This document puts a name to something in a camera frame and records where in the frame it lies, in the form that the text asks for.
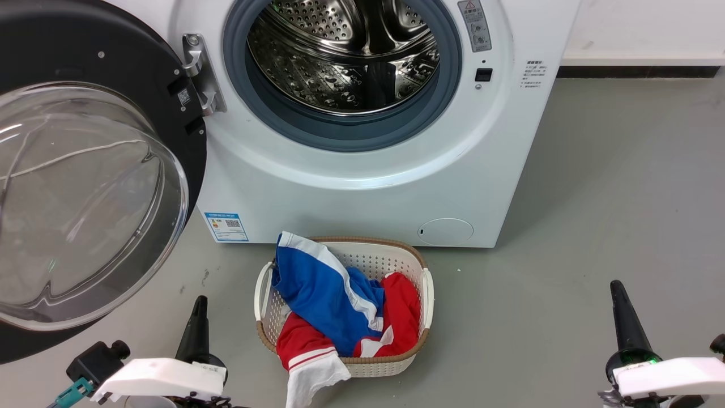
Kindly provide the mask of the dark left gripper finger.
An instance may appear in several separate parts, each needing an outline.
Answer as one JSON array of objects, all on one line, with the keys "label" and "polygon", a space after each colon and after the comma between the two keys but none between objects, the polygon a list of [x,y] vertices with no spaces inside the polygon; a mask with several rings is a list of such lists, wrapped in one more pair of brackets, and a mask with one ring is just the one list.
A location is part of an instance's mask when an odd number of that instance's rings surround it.
[{"label": "dark left gripper finger", "polygon": [[198,351],[198,330],[201,323],[201,297],[195,300],[189,320],[184,328],[180,344],[176,351],[176,359],[185,360]]},{"label": "dark left gripper finger", "polygon": [[193,307],[193,360],[203,361],[210,352],[208,298],[197,297]]}]

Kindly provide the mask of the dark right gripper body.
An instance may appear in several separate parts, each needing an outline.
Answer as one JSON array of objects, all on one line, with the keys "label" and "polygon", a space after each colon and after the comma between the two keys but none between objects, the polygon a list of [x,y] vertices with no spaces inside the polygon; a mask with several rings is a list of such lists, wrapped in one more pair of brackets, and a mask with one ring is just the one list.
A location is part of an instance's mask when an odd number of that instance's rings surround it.
[{"label": "dark right gripper body", "polygon": [[612,385],[616,385],[615,370],[637,364],[656,364],[663,359],[655,352],[645,348],[625,348],[618,350],[609,357],[605,365],[606,377]]}]

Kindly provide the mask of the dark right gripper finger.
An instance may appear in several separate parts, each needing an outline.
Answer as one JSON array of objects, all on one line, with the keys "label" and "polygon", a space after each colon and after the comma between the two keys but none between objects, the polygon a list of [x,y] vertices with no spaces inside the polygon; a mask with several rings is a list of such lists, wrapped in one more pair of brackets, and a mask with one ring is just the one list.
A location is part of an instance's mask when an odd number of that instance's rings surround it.
[{"label": "dark right gripper finger", "polygon": [[644,331],[644,328],[642,327],[642,324],[639,320],[636,310],[633,307],[632,302],[631,305],[631,329],[633,331],[631,339],[634,346],[630,349],[649,349],[653,351],[650,341]]},{"label": "dark right gripper finger", "polygon": [[609,283],[611,300],[613,304],[613,318],[615,323],[616,338],[619,350],[629,349],[634,346],[631,335],[631,301],[623,283],[619,280],[612,280]]}]

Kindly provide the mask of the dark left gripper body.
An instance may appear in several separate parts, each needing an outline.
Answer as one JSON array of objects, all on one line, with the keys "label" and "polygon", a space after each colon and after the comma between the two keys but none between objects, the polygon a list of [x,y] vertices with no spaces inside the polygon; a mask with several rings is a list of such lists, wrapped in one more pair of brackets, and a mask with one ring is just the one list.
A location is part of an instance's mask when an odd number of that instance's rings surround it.
[{"label": "dark left gripper body", "polygon": [[[186,363],[201,364],[204,368],[223,374],[224,384],[228,379],[225,364],[217,356],[209,353],[198,353],[183,359]],[[176,408],[233,408],[230,397],[212,397],[209,401],[202,401],[192,397],[170,397]]]}]

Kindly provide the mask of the black round glass washer door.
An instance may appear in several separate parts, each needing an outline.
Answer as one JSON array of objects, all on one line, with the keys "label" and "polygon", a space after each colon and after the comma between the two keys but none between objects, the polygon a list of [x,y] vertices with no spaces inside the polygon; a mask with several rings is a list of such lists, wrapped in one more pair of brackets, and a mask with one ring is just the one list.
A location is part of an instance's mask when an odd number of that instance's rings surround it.
[{"label": "black round glass washer door", "polygon": [[0,0],[0,364],[142,289],[206,159],[184,60],[147,23],[104,0]]}]

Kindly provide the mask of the white front-load washing machine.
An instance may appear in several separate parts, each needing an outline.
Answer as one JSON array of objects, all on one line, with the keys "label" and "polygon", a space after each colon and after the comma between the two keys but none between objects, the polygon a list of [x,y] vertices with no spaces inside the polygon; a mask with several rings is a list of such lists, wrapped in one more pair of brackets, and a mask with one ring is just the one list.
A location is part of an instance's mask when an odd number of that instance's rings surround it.
[{"label": "white front-load washing machine", "polygon": [[[205,119],[206,171],[196,203],[202,216],[238,214],[248,243],[256,244],[274,243],[288,231],[425,245],[419,227],[451,218],[474,228],[457,246],[496,245],[582,0],[480,0],[492,49],[476,53],[461,0],[443,0],[463,52],[453,101],[416,137],[367,152],[293,142],[246,106],[222,50],[235,1],[106,0],[147,23],[183,60],[185,33],[200,33],[206,41],[227,112]],[[519,81],[532,60],[547,65],[547,76],[538,90],[523,90]],[[492,68],[492,80],[476,83],[477,68]]]}]

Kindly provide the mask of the silver metal door hinge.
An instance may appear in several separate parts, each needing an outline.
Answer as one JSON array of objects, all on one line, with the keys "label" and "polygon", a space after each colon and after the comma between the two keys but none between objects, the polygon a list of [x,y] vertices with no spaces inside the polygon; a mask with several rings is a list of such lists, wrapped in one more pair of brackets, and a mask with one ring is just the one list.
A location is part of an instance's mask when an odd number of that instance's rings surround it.
[{"label": "silver metal door hinge", "polygon": [[182,39],[184,69],[196,88],[203,115],[226,113],[227,104],[215,75],[206,41],[200,33],[185,33]]}]

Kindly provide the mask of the blue energy label sticker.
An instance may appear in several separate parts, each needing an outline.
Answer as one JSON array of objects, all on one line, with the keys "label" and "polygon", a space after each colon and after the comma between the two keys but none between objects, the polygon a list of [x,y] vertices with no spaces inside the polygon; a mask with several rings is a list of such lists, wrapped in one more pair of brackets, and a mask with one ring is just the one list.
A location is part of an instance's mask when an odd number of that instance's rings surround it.
[{"label": "blue energy label sticker", "polygon": [[203,212],[212,238],[217,243],[248,243],[249,238],[235,212]]}]

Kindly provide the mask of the blue garment with white stripe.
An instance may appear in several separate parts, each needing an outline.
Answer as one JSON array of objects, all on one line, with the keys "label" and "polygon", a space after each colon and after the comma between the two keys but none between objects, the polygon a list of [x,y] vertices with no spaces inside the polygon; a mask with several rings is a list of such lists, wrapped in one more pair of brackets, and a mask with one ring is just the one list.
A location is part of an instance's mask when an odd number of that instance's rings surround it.
[{"label": "blue garment with white stripe", "polygon": [[279,235],[272,286],[292,312],[352,357],[365,337],[384,331],[384,289],[360,269],[345,267],[324,244],[283,231]]}]

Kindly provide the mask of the white plastic laundry basket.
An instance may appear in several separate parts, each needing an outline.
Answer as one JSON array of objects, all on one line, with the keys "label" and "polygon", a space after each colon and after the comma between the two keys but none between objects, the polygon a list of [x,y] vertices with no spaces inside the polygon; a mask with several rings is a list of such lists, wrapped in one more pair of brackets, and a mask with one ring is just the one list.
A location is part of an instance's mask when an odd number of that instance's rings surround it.
[{"label": "white plastic laundry basket", "polygon": [[[388,377],[402,373],[412,364],[425,345],[432,326],[435,302],[433,277],[422,254],[406,243],[370,237],[319,236],[313,241],[324,244],[346,267],[356,267],[368,278],[379,279],[388,272],[401,272],[415,285],[420,299],[419,341],[411,350],[395,356],[342,358],[354,378]],[[287,303],[272,286],[275,261],[262,267],[254,292],[256,329],[262,344],[275,353],[287,315]]]}]

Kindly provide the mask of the red garment with white trim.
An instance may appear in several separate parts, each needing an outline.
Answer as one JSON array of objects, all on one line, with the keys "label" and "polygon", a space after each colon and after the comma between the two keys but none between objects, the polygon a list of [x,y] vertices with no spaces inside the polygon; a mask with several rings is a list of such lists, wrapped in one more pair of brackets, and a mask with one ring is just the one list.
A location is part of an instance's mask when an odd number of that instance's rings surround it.
[{"label": "red garment with white trim", "polygon": [[[399,272],[383,278],[383,333],[355,343],[356,358],[404,354],[419,341],[420,299],[412,282]],[[275,351],[288,371],[285,408],[308,408],[321,388],[352,377],[333,341],[297,313],[290,312]]]}]

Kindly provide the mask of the black baseboard strip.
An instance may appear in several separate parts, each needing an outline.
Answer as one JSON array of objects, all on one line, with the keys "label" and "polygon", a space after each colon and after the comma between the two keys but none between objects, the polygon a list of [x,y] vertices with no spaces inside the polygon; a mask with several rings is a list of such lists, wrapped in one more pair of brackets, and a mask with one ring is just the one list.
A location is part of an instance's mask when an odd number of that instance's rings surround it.
[{"label": "black baseboard strip", "polygon": [[557,78],[714,78],[720,66],[561,66]]}]

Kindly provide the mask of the small printed text sticker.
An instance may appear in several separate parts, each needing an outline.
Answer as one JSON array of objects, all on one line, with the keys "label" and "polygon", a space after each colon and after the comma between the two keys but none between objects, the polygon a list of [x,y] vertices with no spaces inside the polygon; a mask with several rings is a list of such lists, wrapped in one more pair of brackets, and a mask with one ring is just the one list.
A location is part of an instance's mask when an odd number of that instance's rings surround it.
[{"label": "small printed text sticker", "polygon": [[519,87],[523,90],[538,90],[547,76],[547,65],[541,60],[528,61],[525,64]]}]

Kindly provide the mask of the grey warning sticker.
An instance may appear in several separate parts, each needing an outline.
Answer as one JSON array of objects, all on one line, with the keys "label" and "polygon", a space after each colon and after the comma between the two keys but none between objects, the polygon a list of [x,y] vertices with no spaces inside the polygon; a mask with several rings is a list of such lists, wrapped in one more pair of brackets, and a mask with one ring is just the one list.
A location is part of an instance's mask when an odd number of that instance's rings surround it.
[{"label": "grey warning sticker", "polygon": [[461,0],[457,5],[464,20],[472,52],[491,50],[491,34],[481,0]]}]

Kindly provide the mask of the white wall ledge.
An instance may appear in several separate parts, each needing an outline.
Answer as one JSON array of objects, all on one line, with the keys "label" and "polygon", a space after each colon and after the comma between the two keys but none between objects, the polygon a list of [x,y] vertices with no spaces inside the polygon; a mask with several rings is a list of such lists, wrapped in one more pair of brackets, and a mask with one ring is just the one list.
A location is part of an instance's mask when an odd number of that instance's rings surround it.
[{"label": "white wall ledge", "polygon": [[725,66],[725,50],[720,52],[663,53],[575,53],[565,52],[561,66]]}]

